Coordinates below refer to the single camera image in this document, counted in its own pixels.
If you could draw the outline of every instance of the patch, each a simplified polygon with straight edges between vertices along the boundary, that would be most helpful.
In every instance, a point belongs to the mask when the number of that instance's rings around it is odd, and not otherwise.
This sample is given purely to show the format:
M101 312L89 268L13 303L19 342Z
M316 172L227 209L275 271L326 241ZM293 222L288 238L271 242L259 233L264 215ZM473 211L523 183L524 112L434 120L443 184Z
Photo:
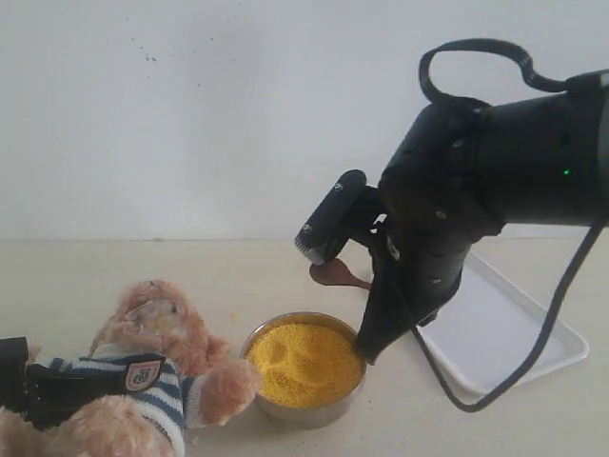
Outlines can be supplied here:
M133 362L128 365L125 387L129 392L146 390L161 377L163 360Z

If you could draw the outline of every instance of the spoon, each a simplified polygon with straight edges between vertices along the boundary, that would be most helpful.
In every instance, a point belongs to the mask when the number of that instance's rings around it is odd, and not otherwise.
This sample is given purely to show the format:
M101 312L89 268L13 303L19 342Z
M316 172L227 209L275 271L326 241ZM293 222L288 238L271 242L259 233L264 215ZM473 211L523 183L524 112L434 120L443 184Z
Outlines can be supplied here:
M323 265L311 265L308 272L313 281L323 286L351 286L365 290L371 288L370 283L355 277L340 259L334 259Z

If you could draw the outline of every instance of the teddy bear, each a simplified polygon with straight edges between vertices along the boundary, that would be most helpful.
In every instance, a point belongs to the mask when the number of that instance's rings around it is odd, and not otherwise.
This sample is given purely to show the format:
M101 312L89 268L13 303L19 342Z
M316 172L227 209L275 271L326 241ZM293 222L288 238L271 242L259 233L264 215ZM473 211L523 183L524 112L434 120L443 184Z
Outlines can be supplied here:
M28 361L64 373L126 372L129 393L96 398L42 431L0 407L0 457L184 457L186 429L223 426L261 387L260 372L229 350L176 284L137 283L86 357L69 361L33 348ZM158 357L133 362L142 355Z

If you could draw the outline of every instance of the black object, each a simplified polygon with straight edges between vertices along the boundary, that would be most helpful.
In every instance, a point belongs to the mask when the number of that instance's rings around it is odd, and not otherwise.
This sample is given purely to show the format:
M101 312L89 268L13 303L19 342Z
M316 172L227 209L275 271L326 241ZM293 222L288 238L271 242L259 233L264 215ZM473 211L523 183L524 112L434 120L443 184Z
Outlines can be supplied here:
M431 60L441 51L505 56L518 63L529 87L552 95L494 107L446 94L429 77ZM441 380L453 403L471 412L513 386L537 360L568 285L607 225L609 71L564 82L547 79L535 73L521 47L481 38L426 53L419 76L431 104L405 135L378 187L363 186L361 171L348 172L337 184L355 175L360 184L334 202L334 209L323 200L306 224L323 230L315 239L301 230L296 245L318 262L337 256L335 247L343 248L348 239L368 248L374 280L357 348L373 365L412 330L432 363L417 326L431 322L458 293L472 245L500 234L506 224L591 227L562 278L538 343L514 375L474 406L458 402Z
M128 374L132 367L156 364L161 367L165 357L156 354L131 356L125 369L94 372L27 366L26 338L0 340L0 406L21 413L39 430L59 426L82 406L106 395L139 393L154 386L161 369L152 373L142 390L134 390Z

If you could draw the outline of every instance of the yellow millet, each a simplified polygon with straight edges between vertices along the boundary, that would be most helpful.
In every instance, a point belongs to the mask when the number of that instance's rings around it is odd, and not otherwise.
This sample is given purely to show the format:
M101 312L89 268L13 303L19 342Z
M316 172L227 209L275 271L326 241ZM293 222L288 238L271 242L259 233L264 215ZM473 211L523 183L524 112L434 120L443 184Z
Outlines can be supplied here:
M363 376L362 359L330 328L287 324L246 355L263 375L261 395L285 407L322 407L345 397Z

